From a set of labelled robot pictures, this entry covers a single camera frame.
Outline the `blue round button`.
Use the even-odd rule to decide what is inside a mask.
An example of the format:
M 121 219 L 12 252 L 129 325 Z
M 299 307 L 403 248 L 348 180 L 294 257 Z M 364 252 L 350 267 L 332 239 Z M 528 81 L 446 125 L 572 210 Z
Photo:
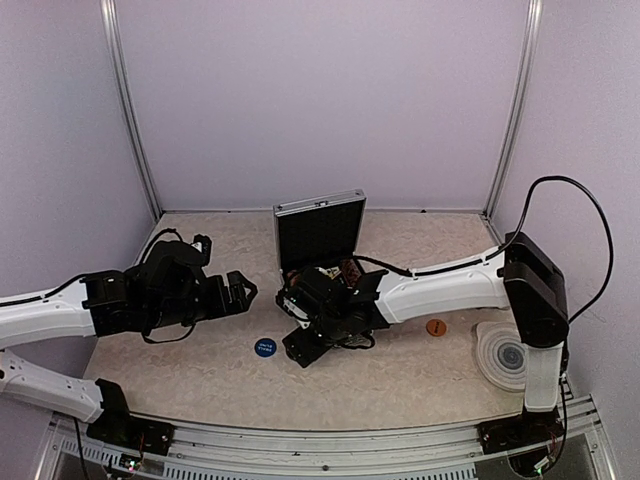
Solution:
M 262 338 L 254 344 L 254 351 L 261 358 L 269 358 L 276 353 L 277 344 L 271 338 Z

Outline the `aluminium poker chip case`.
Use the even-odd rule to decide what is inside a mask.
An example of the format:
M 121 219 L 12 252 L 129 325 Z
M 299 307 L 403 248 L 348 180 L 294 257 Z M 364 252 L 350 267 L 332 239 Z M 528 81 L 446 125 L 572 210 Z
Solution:
M 278 268 L 284 282 L 310 266 L 332 268 L 356 250 L 367 197 L 353 189 L 273 206 Z

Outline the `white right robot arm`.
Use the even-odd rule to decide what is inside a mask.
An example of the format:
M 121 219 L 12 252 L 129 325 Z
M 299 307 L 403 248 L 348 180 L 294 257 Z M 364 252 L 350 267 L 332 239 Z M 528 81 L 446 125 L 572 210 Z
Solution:
M 564 276 L 524 233 L 458 263 L 432 270 L 394 270 L 383 264 L 349 286 L 311 266 L 288 281 L 277 305 L 299 326 L 283 341 L 287 355 L 306 368 L 356 336 L 418 317 L 495 308 L 511 310 L 526 353 L 524 409 L 511 433 L 535 442 L 551 424 L 569 333 Z

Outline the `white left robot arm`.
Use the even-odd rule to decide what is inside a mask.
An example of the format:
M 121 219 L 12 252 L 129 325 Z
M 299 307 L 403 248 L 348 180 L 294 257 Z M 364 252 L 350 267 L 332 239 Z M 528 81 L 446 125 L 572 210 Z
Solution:
M 79 274 L 32 296 L 1 301 L 1 390 L 15 399 L 71 416 L 102 430 L 121 445 L 140 434 L 121 387 L 98 379 L 62 375 L 30 363 L 12 348 L 58 338 L 102 338 L 122 333 L 150 343 L 157 329 L 243 314 L 257 286 L 241 272 L 205 274 L 211 242 L 160 241 L 126 270 Z

